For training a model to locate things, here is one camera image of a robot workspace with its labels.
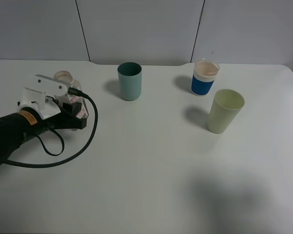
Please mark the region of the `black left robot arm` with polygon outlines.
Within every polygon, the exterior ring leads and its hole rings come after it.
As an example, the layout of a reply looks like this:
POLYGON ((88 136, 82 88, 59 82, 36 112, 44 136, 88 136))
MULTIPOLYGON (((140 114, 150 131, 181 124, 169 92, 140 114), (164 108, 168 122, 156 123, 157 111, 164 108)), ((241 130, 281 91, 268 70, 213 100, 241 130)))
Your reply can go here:
POLYGON ((59 156, 63 153, 65 142, 63 137, 57 132, 59 129, 83 129, 86 127, 86 118, 77 118, 73 111, 77 108, 72 104, 66 104, 60 109, 60 113, 45 120, 40 117, 37 111, 30 107, 21 108, 21 110, 0 117, 0 165, 7 164, 25 168, 47 168, 47 165, 36 165, 20 163, 9 160, 11 154, 21 145, 37 138, 45 153, 50 156, 59 156), (61 142, 61 152, 53 154, 47 150, 40 135, 50 131, 54 133, 61 142))

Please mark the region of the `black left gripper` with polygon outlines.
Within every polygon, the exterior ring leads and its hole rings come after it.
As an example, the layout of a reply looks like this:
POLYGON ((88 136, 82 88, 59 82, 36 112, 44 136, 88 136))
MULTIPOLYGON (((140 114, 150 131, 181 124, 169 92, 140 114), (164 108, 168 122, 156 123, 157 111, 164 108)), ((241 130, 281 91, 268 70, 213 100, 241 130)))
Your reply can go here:
POLYGON ((42 121, 40 134, 49 130, 83 129, 87 124, 87 114, 81 102, 63 103, 61 112, 42 121))

